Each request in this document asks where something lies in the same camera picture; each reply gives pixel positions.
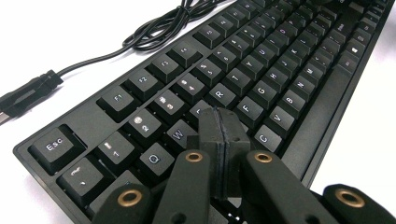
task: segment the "white background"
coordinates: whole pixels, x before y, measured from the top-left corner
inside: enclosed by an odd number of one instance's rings
[[[50,69],[58,72],[73,63],[119,49],[122,40],[139,25],[175,8],[179,2],[3,1],[0,3],[0,95]],[[330,184],[356,187],[394,216],[395,34],[394,8],[312,186],[319,194]],[[147,57],[130,52],[78,69],[64,77],[64,84],[47,101],[0,126],[3,220],[71,223],[15,158],[12,149]]]

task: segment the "letter w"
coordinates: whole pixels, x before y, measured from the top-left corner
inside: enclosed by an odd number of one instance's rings
[[[180,129],[177,129],[177,131],[174,134],[172,134],[172,136],[178,140],[180,140],[182,137],[184,137],[184,135]]]

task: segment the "black cable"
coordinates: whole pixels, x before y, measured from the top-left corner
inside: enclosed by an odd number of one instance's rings
[[[89,59],[87,61],[68,66],[58,72],[58,76],[62,77],[63,75],[82,66],[114,58],[128,49],[134,49],[137,51],[158,49],[177,35],[181,29],[187,25],[187,23],[201,19],[209,14],[217,4],[225,1],[227,0],[199,0],[193,5],[193,0],[182,0],[181,5],[177,8],[137,28],[132,35],[122,42],[122,49],[105,56]]]
[[[165,15],[149,21],[122,42],[122,48],[110,54],[89,59],[66,67],[59,73],[49,70],[35,77],[25,85],[0,97],[0,125],[10,118],[21,116],[43,97],[48,96],[64,81],[65,74],[82,66],[114,58],[128,49],[137,51],[155,50],[175,37],[190,21],[196,21],[209,14],[217,4],[228,0],[182,0],[181,5]]]

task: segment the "black keyboard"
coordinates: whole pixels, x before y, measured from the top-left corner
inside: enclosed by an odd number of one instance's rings
[[[234,111],[309,187],[394,0],[239,0],[18,144],[76,223],[127,183],[161,192],[200,111]],[[234,222],[238,199],[211,201]]]

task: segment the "usb connector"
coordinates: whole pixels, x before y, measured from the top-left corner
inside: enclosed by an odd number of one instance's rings
[[[35,77],[17,90],[0,97],[0,125],[10,118],[21,116],[41,98],[49,95],[62,79],[52,70]]]

